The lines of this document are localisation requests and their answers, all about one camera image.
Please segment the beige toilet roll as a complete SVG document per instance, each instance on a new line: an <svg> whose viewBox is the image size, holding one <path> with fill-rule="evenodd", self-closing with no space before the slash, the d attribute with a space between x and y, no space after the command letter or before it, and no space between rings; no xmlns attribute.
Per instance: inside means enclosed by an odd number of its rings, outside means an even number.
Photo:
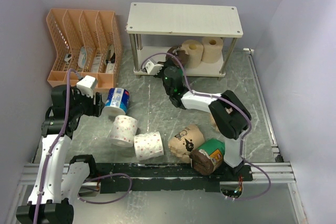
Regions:
<svg viewBox="0 0 336 224"><path fill-rule="evenodd" d="M193 69L200 65L204 46L197 40L186 40L182 43L182 49L188 54L187 68Z"/></svg>
<svg viewBox="0 0 336 224"><path fill-rule="evenodd" d="M222 56L224 42L220 37L203 37L202 62L216 63Z"/></svg>

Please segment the blue white roll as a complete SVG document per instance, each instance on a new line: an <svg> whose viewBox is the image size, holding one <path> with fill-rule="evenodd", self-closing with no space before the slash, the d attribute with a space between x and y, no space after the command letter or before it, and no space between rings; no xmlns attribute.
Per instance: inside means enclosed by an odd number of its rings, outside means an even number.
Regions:
<svg viewBox="0 0 336 224"><path fill-rule="evenodd" d="M102 114L108 116L126 115L129 101L129 91L123 88L111 88L105 106L102 109Z"/></svg>

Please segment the green brown roll orange label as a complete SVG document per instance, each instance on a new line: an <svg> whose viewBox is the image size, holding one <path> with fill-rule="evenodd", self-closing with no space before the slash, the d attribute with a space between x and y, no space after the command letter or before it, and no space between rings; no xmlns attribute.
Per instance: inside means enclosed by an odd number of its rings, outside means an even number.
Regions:
<svg viewBox="0 0 336 224"><path fill-rule="evenodd" d="M190 154L192 168L200 174L212 174L224 161L225 144L215 138L207 140Z"/></svg>

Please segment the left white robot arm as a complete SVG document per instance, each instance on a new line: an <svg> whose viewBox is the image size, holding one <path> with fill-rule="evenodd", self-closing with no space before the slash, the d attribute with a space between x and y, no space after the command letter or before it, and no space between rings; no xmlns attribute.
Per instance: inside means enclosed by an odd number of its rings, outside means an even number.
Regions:
<svg viewBox="0 0 336 224"><path fill-rule="evenodd" d="M41 125L42 153L33 191L27 204L16 210L19 223L72 223L72 204L82 183L93 181L98 175L91 154L74 156L65 175L63 171L81 116L101 115L101 93L62 84L52 88L51 100Z"/></svg>

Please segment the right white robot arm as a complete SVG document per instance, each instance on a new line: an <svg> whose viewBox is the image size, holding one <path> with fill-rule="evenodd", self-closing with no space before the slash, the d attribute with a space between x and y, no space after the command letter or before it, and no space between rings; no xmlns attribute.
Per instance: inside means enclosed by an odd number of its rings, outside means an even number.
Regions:
<svg viewBox="0 0 336 224"><path fill-rule="evenodd" d="M236 94L230 90L222 94L191 90L182 80L182 69L172 60L161 62L154 76L162 80L165 92L175 107L211 114L219 132L226 137L223 176L230 181L239 177L244 165L243 138L251 130L251 115Z"/></svg>

